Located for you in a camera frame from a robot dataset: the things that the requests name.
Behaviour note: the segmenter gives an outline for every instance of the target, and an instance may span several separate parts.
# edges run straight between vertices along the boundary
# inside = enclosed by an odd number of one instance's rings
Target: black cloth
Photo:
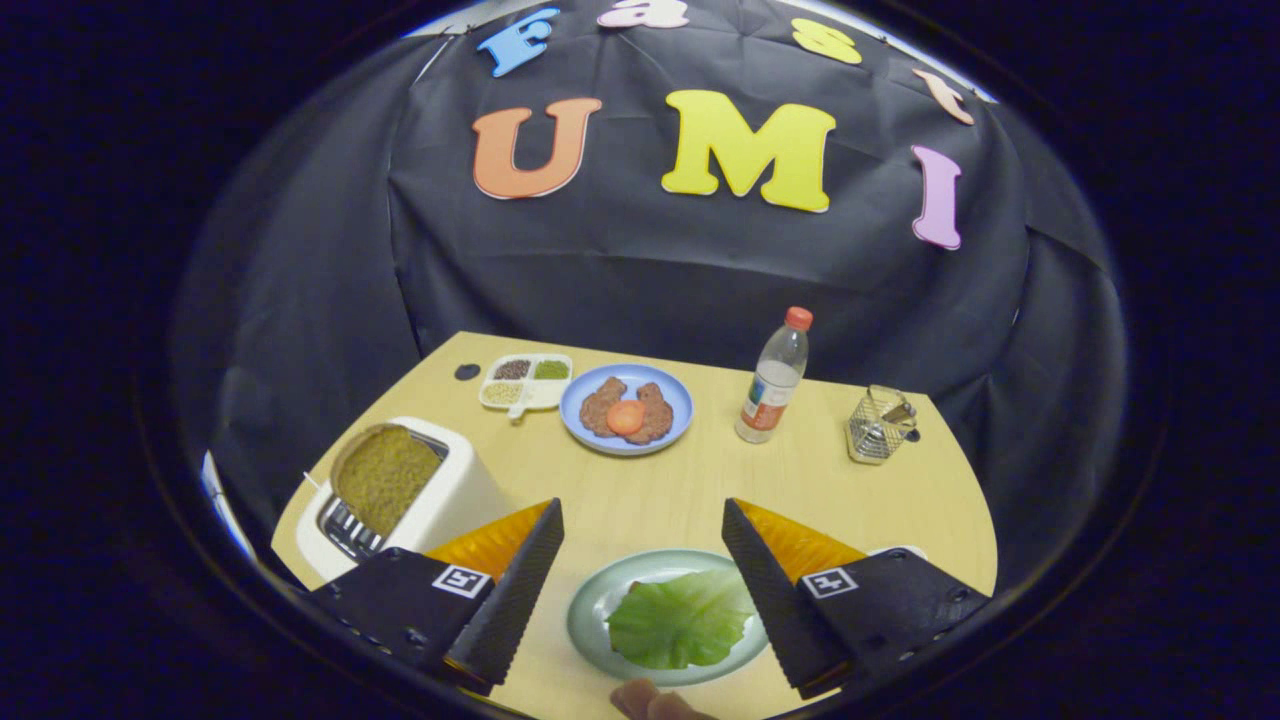
[[[269,537],[301,471],[457,331],[746,369],[803,305],[806,377],[938,405],[987,495],[1000,585],[1051,562],[1106,482],[1126,392],[1115,273],[1070,169],[1014,109],[947,81],[977,120],[961,124],[911,73],[927,64],[797,8],[709,0],[681,28],[605,31],[599,4],[554,5],[544,55],[500,78],[477,45],[536,6],[367,59],[266,138],[211,214],[174,374],[192,462],[212,448],[251,532]],[[797,17],[840,27],[861,64],[801,49]],[[723,92],[753,128],[785,102],[833,115],[829,210],[764,202],[768,169],[744,197],[723,181],[664,191],[676,90]],[[471,123],[530,108],[515,161],[532,169],[545,106],[570,97],[603,102],[577,176],[538,199],[480,192]],[[913,234],[911,145],[963,169],[956,251]]]

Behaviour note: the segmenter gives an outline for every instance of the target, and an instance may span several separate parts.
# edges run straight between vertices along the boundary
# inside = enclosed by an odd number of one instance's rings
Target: water bottle
[[[786,323],[764,343],[751,389],[733,425],[746,442],[764,442],[778,427],[809,361],[809,336],[805,333],[812,324],[813,313],[790,307]]]

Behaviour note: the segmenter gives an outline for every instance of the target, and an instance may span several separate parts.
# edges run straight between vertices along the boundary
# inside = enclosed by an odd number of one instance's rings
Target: metal cup
[[[869,386],[845,427],[849,456],[858,462],[879,465],[893,455],[902,445],[902,438],[914,429],[915,409],[901,391]]]

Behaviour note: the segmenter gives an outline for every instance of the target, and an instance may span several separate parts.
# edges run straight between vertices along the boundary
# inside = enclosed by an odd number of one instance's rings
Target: letter m
[[[822,191],[822,161],[827,133],[836,119],[808,105],[781,105],[751,132],[750,126],[722,92],[677,90],[667,104],[680,110],[680,147],[676,167],[662,176],[667,192],[712,195],[719,181],[710,173],[716,154],[733,195],[742,197],[773,163],[773,177],[760,186],[760,196],[773,205],[824,213],[831,199]]]

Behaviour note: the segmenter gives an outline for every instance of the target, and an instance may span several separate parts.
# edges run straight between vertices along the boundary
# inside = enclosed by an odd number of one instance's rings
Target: human hand
[[[609,702],[627,720],[716,720],[710,715],[698,712],[676,693],[659,693],[649,678],[627,680],[621,688],[609,693]]]

